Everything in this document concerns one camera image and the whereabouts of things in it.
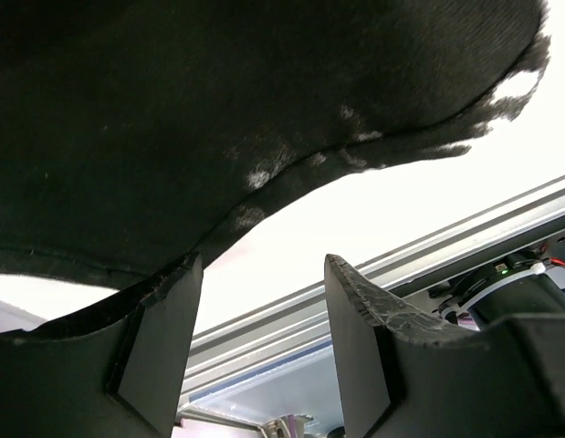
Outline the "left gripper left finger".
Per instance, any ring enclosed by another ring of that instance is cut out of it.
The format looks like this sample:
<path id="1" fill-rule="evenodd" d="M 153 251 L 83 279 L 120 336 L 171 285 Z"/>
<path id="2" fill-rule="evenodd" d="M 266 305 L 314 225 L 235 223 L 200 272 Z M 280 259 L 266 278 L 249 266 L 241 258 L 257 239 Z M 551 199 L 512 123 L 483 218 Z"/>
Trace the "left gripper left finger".
<path id="1" fill-rule="evenodd" d="M 100 302 L 0 333 L 0 437 L 168 437 L 203 282 L 189 254 Z"/>

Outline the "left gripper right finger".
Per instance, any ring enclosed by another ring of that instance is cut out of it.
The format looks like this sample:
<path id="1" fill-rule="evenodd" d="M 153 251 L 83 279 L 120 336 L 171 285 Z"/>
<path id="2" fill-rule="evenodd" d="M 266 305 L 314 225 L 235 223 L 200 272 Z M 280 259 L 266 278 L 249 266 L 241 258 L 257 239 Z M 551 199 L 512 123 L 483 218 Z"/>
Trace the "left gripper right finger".
<path id="1" fill-rule="evenodd" d="M 349 437 L 565 437 L 565 294 L 546 275 L 503 276 L 473 330 L 337 255 L 324 283 Z"/>

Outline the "black white tie-dye trousers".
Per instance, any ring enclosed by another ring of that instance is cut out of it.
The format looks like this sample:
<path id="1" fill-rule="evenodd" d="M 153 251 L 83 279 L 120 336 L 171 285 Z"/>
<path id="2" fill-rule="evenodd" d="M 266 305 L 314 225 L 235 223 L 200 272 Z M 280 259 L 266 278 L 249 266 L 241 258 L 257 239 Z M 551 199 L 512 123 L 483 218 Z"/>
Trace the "black white tie-dye trousers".
<path id="1" fill-rule="evenodd" d="M 344 175 L 455 157 L 540 1 L 0 1 L 0 273 L 122 289 Z"/>

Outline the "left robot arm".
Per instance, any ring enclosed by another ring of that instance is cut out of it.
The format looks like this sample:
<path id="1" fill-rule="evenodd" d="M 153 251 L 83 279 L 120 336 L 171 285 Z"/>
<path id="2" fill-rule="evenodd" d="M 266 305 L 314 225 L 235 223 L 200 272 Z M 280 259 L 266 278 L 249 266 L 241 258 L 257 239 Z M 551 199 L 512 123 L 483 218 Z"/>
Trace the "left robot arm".
<path id="1" fill-rule="evenodd" d="M 0 333 L 0 437 L 169 437 L 198 254 L 88 308 Z M 325 294 L 347 437 L 565 437 L 565 294 L 532 266 L 456 287 L 473 331 L 336 255 Z"/>

